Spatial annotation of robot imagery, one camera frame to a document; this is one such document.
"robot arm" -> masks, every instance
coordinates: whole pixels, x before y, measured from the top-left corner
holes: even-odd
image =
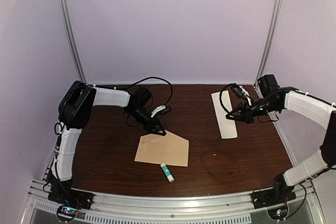
[[[272,74],[261,77],[258,83],[262,98],[252,102],[248,100],[248,93],[242,87],[235,83],[228,85],[237,97],[244,99],[244,102],[232,111],[227,111],[222,104],[223,109],[228,113],[227,119],[253,123],[256,116],[267,115],[271,111],[281,113],[283,109],[287,109],[316,122],[327,132],[323,144],[316,153],[301,164],[275,177],[273,189],[251,195],[255,208],[274,205],[275,202],[282,203],[286,197],[295,198],[292,192],[295,185],[306,179],[314,179],[336,165],[336,107],[334,104],[326,103],[293,87],[281,88]]]
[[[75,81],[58,107],[59,129],[55,130],[58,132],[54,149],[55,158],[47,178],[51,183],[51,193],[48,198],[62,204],[72,203],[73,207],[77,207],[77,203],[73,203],[74,199],[77,199],[77,202],[81,202],[82,208],[90,207],[88,202],[91,201],[91,194],[71,189],[71,168],[78,138],[89,122],[93,106],[122,107],[126,113],[141,123],[146,131],[165,135],[166,132],[157,115],[170,112],[171,107],[161,105],[151,113],[144,108],[151,97],[150,91],[144,87],[139,87],[135,93],[129,93],[125,90],[89,86]]]

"wooden table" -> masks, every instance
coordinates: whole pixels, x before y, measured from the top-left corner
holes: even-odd
[[[166,85],[150,85],[154,108],[169,96]],[[189,166],[170,166],[169,183],[159,165],[134,161],[142,126],[128,127],[123,109],[93,108],[73,161],[73,187],[131,196],[201,196],[271,187],[273,178],[291,167],[272,123],[236,122],[238,138],[222,140],[211,93],[222,86],[175,85],[173,111],[163,126],[189,140]],[[252,86],[245,86],[253,98]],[[230,93],[233,106],[237,98]]]

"white wall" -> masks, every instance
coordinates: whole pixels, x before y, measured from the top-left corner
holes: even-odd
[[[253,83],[274,0],[67,0],[88,82]]]
[[[58,103],[78,77],[59,0],[0,1],[0,222],[17,223],[51,157]]]
[[[265,73],[281,86],[336,101],[336,0],[283,0]],[[280,123],[298,162],[323,142],[325,131],[299,115],[284,111]],[[336,223],[335,181],[330,171],[314,182],[327,223]]]

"vent grille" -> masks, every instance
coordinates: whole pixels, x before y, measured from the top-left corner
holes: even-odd
[[[57,205],[53,203],[48,203],[41,200],[36,200],[35,208],[55,214],[57,210]],[[132,220],[132,219],[121,219],[110,217],[106,215],[101,215],[96,212],[85,211],[82,212],[82,216],[79,217],[81,221],[92,224],[251,224],[251,215],[243,214],[236,215],[218,219],[203,219],[203,220],[194,220],[194,221],[144,221],[144,220]]]
[[[137,221],[137,220],[122,220],[117,219],[113,217],[108,216],[102,216],[98,214],[91,214],[89,212],[85,215],[85,221],[88,223],[93,224],[251,224],[251,216],[250,214],[244,214],[239,216],[231,216],[231,217],[225,217],[220,218],[217,220],[202,220],[202,221],[153,221],[153,222],[147,222],[147,221]]]
[[[56,213],[57,210],[57,207],[53,204],[49,204],[39,200],[36,201],[35,207],[46,212],[51,212],[52,214]]]

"black cable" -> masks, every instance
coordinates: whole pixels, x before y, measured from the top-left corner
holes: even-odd
[[[58,184],[61,186],[62,190],[70,197],[72,202],[75,201],[75,199],[70,195],[70,193],[68,193],[68,191],[65,190],[65,188],[63,187],[63,185],[61,183],[61,180],[59,179],[58,171],[57,171],[57,161],[55,162],[55,173],[56,173],[56,178],[57,178]]]
[[[130,118],[130,115],[127,115],[126,121],[125,123],[127,124],[128,127],[138,127],[140,125],[140,123],[138,123],[137,125],[132,125],[128,122],[128,119]]]
[[[141,82],[147,81],[147,80],[149,80],[149,79],[161,80],[161,81],[166,82],[166,83],[169,85],[169,87],[170,87],[170,95],[169,95],[167,101],[163,104],[163,105],[166,105],[166,104],[171,100],[171,98],[172,98],[172,96],[173,96],[173,86],[172,86],[172,84],[171,84],[169,81],[167,81],[167,80],[165,80],[165,79],[163,79],[163,78],[161,78],[161,77],[150,76],[150,77],[144,78],[144,79],[142,79],[142,80],[140,80],[140,81],[137,81],[137,82],[135,82],[135,83],[133,83],[133,84],[127,86],[126,88],[123,88],[122,90],[130,89],[131,87],[133,87],[133,86],[135,86],[135,85],[137,85],[137,84],[139,84],[139,83],[141,83]]]
[[[226,113],[230,113],[227,108],[225,108],[224,104],[223,104],[223,101],[222,101],[222,95],[223,95],[223,92],[230,86],[232,86],[234,83],[230,83],[228,85],[225,85],[222,90],[220,91],[219,93],[219,102],[220,102],[220,105],[222,106],[222,108],[225,110]]]
[[[267,120],[267,121],[261,121],[259,118],[260,118],[260,115],[257,117],[257,119],[258,119],[258,122],[259,123],[269,123],[269,122],[278,122],[279,121],[279,117],[278,117],[278,115],[277,115],[277,113],[274,113],[275,114],[275,116],[276,116],[276,120],[272,120],[272,119],[270,119],[270,120]]]
[[[48,194],[51,193],[50,191],[46,191],[46,186],[49,185],[49,184],[50,184],[49,182],[45,183],[45,184],[43,185],[43,188],[42,188],[42,190],[43,190],[45,193],[48,193]]]
[[[327,101],[325,101],[325,100],[323,100],[323,99],[321,99],[321,98],[315,97],[315,96],[310,95],[310,94],[305,94],[305,93],[303,93],[303,92],[301,92],[301,91],[299,91],[299,90],[294,90],[294,92],[296,92],[296,93],[298,93],[298,94],[306,95],[306,96],[311,97],[311,98],[314,98],[314,99],[316,99],[316,100],[318,100],[318,101],[320,101],[320,102],[324,102],[324,103],[326,103],[327,105],[330,105],[330,106],[331,106],[331,103],[330,103],[330,102],[327,102]]]
[[[299,185],[305,190],[304,191],[303,201],[301,202],[300,206],[290,216],[288,216],[286,218],[286,220],[289,219],[289,218],[291,218],[294,214],[296,214],[300,210],[300,208],[303,206],[303,203],[305,203],[305,201],[306,201],[306,198],[307,198],[307,189],[304,187],[304,185],[302,183],[300,183]]]
[[[153,96],[151,96],[151,104],[144,108],[149,109],[153,105],[153,102],[154,102],[154,99],[153,99]]]
[[[65,127],[65,124],[62,126],[62,124],[60,122],[57,122],[55,123],[54,125],[54,133],[57,135],[57,136],[60,136],[61,135],[61,132],[63,132],[63,129]]]

